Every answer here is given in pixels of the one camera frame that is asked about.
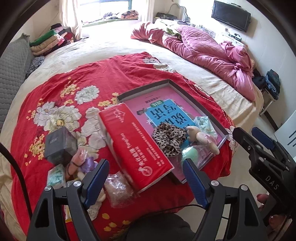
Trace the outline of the person's right hand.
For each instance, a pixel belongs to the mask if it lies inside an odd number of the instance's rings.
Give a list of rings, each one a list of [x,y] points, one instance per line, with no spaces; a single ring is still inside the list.
[[[257,194],[256,198],[261,204],[259,211],[267,228],[267,235],[273,238],[276,235],[281,236],[286,231],[287,224],[290,224],[291,215],[270,194]]]

